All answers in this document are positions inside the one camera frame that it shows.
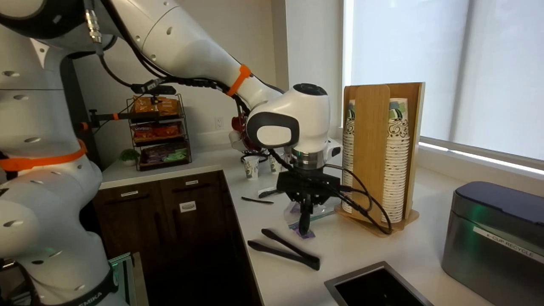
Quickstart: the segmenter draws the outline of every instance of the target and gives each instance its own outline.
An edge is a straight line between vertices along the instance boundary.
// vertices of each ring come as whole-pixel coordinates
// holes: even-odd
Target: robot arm
[[[109,265],[99,236],[77,220],[100,185],[100,171],[82,152],[63,88],[51,81],[60,74],[60,57],[70,52],[94,50],[100,55],[114,37],[122,37],[158,74],[156,84],[221,83],[224,93],[250,110],[247,130],[253,142],[270,149],[292,147],[289,173],[296,174],[281,176],[279,186],[304,205],[306,219],[313,203],[323,200],[320,190],[306,181],[321,178],[325,159],[335,151],[328,146],[325,89],[303,83],[282,93],[265,84],[177,1],[2,0],[0,23],[10,28],[0,25],[0,54],[17,61],[0,62],[0,152],[7,156],[0,168],[15,171],[15,178],[0,181],[0,256],[20,261],[41,302],[88,300],[107,293],[104,302],[116,304],[107,290],[94,290],[105,283]],[[87,38],[82,38],[83,27],[90,28]]]

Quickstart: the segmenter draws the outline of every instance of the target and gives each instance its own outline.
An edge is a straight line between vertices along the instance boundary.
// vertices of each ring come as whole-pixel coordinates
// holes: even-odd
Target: white countertop
[[[134,166],[116,163],[104,171],[100,188],[214,169],[224,171],[245,241],[260,239],[262,242],[277,244],[260,232],[262,227],[274,227],[284,237],[321,258],[321,268],[311,270],[298,261],[248,248],[265,304],[335,304],[325,287],[325,280],[383,259],[437,306],[490,304],[440,268],[451,198],[454,188],[461,183],[425,168],[417,171],[413,195],[413,208],[420,217],[391,236],[376,234],[357,220],[330,214],[311,220],[315,237],[299,237],[287,227],[286,210],[291,203],[287,195],[269,197],[274,205],[240,198],[241,195],[257,197],[258,190],[275,186],[277,176],[270,174],[264,163],[258,180],[247,180],[240,152],[235,149],[196,152],[189,164],[146,171],[136,171]]]

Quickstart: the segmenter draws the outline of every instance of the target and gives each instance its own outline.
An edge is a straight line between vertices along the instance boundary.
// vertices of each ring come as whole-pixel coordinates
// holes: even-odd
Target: window
[[[422,139],[544,168],[544,1],[345,0],[343,84],[425,81]]]

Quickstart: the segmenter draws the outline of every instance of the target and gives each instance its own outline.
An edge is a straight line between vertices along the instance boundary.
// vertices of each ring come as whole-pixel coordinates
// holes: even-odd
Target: cup
[[[248,180],[257,180],[258,178],[258,156],[245,156],[243,164],[245,164],[245,176]]]

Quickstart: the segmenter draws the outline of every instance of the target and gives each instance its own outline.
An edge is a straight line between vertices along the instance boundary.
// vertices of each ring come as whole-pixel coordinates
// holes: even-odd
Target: black tongs
[[[279,256],[284,256],[284,258],[291,258],[291,259],[296,259],[296,261],[301,261],[315,270],[320,270],[320,265],[321,265],[321,259],[320,256],[315,256],[315,254],[309,254],[303,249],[299,249],[298,246],[294,246],[292,242],[286,241],[284,237],[277,236],[277,232],[274,232],[272,229],[269,227],[264,227],[262,232],[270,237],[270,239],[275,239],[282,244],[286,244],[287,248],[291,248],[294,253],[291,251],[286,251],[286,249],[277,249],[277,248],[272,248],[272,246],[267,246],[267,244],[262,244],[255,239],[250,239],[248,244],[258,251],[269,251],[269,253],[274,253],[274,254],[279,254]]]

